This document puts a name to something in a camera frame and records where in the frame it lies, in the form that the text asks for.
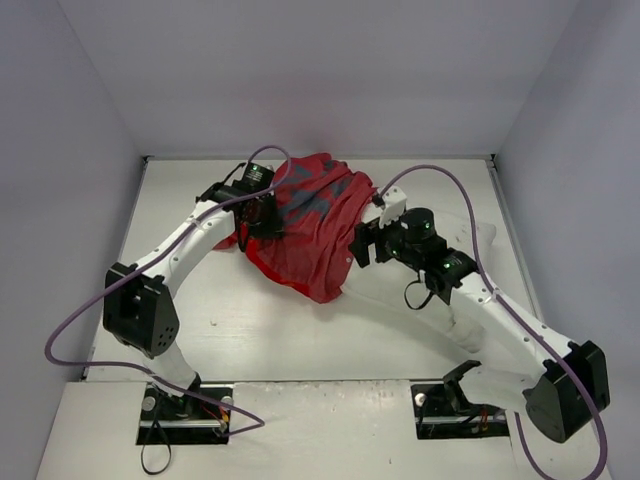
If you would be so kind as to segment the red printed pillowcase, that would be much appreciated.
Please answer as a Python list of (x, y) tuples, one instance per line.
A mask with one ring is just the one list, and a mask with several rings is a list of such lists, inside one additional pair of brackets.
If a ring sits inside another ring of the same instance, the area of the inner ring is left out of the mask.
[(275, 180), (283, 235), (247, 241), (245, 255), (268, 279), (316, 303), (341, 295), (354, 229), (376, 192), (372, 180), (328, 153), (294, 158)]

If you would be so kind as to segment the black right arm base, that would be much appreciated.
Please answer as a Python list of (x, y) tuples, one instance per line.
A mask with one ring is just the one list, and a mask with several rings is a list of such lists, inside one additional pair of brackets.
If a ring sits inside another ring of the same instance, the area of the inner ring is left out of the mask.
[(460, 386), (469, 371), (481, 363), (469, 360), (441, 380), (410, 385), (415, 433), (418, 440), (459, 440), (509, 437), (504, 410), (470, 402)]

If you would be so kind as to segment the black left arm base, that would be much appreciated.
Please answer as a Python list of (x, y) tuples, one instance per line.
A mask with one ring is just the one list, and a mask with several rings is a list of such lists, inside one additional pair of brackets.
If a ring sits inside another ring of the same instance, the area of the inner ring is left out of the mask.
[(169, 396), (146, 385), (141, 402), (136, 444), (226, 445), (231, 412), (191, 396)]

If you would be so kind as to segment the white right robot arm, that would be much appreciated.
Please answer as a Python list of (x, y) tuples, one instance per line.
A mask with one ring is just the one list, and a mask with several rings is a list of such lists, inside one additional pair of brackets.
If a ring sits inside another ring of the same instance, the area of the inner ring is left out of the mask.
[(437, 234), (431, 210), (411, 208), (390, 222), (361, 222), (349, 250), (361, 268), (396, 261), (412, 270), (429, 298), (478, 323), (521, 361), (522, 375), (488, 370), (478, 362), (451, 374), (468, 400), (524, 413), (556, 443), (569, 440), (609, 406), (602, 349), (592, 341), (577, 344), (509, 304), (477, 260)]

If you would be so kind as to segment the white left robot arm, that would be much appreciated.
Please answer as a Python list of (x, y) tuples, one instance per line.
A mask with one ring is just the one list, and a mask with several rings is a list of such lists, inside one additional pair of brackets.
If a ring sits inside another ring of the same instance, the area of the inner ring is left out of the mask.
[(271, 167), (245, 164), (240, 179), (216, 182), (197, 196), (190, 215), (154, 251), (107, 271), (103, 328), (142, 355), (143, 367), (169, 395), (195, 391), (198, 379), (177, 344), (174, 297), (194, 268), (232, 234), (242, 229), (269, 236), (281, 232), (274, 177)]

